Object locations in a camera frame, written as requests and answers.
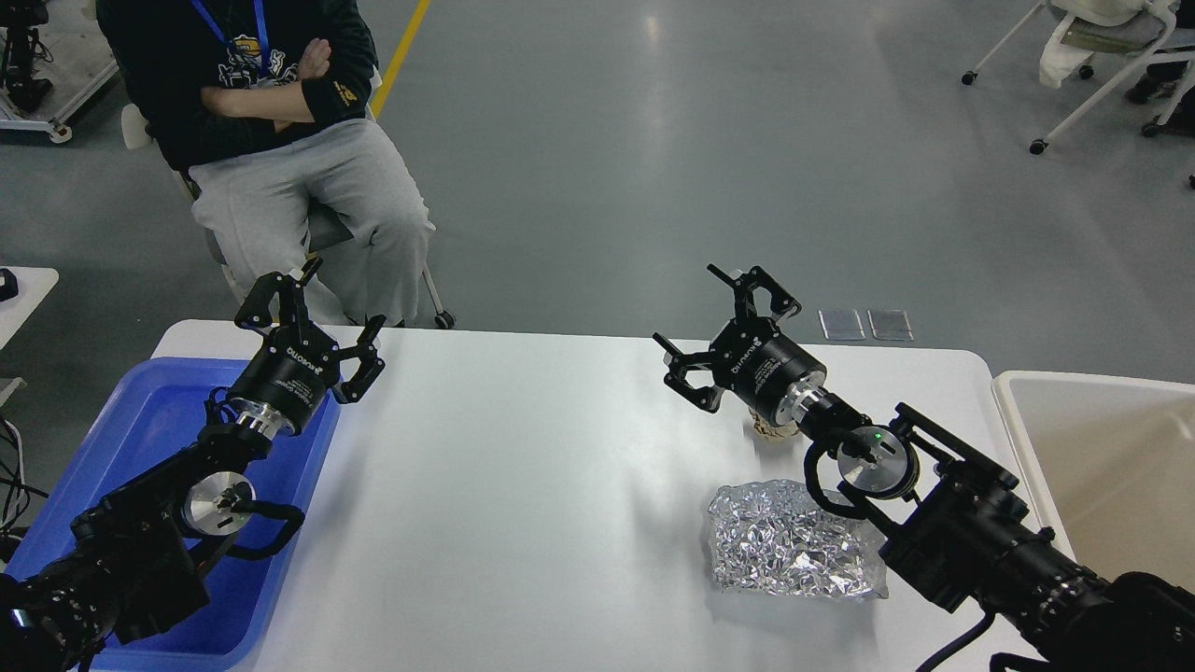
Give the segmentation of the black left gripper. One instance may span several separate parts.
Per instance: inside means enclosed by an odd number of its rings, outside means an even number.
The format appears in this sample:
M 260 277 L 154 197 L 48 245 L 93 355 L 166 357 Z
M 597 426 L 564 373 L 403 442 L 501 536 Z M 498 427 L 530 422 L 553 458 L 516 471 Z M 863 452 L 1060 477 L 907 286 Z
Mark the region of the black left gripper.
M 386 323 L 384 314 L 370 317 L 358 340 L 341 348 L 327 332 L 313 325 L 304 291 L 323 264 L 311 257 L 294 273 L 265 273 L 235 311 L 234 324 L 244 330 L 265 332 L 261 350 L 229 387 L 227 401 L 235 422 L 255 427 L 265 436 L 298 436 L 315 416 L 317 408 L 333 386 L 338 404 L 362 401 L 385 369 L 376 354 L 376 335 Z M 356 360 L 358 368 L 341 380 L 337 364 Z

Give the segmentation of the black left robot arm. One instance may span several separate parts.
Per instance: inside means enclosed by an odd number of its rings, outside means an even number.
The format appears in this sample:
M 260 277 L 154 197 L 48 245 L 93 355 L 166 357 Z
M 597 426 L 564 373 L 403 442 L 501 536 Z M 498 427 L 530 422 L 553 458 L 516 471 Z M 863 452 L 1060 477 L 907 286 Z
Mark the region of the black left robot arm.
M 290 544 L 304 511 L 257 497 L 246 469 L 277 436 L 302 434 L 327 395 L 361 401 L 385 368 L 384 314 L 347 348 L 310 316 L 304 289 L 321 264 L 311 253 L 298 271 L 255 281 L 234 322 L 263 344 L 210 392 L 191 445 L 82 511 L 72 552 L 33 578 L 4 575 L 5 671 L 86 671 L 109 637 L 157 637 L 206 607 L 221 560 L 269 560 Z

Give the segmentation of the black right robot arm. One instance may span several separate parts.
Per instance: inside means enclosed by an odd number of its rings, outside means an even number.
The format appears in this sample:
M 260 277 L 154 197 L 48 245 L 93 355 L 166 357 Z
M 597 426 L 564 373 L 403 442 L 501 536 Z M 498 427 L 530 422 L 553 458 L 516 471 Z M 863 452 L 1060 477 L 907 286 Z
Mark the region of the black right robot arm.
M 978 601 L 981 621 L 923 661 L 932 671 L 1009 621 L 1037 658 L 995 653 L 991 671 L 1190 671 L 1191 592 L 1146 572 L 1098 578 L 1024 526 L 1019 477 L 908 404 L 876 424 L 825 387 L 825 364 L 780 330 L 801 303 L 759 265 L 712 275 L 734 314 L 706 350 L 661 332 L 666 386 L 704 413 L 730 391 L 765 424 L 809 439 L 805 484 L 823 511 L 871 523 L 884 566 L 946 611 Z

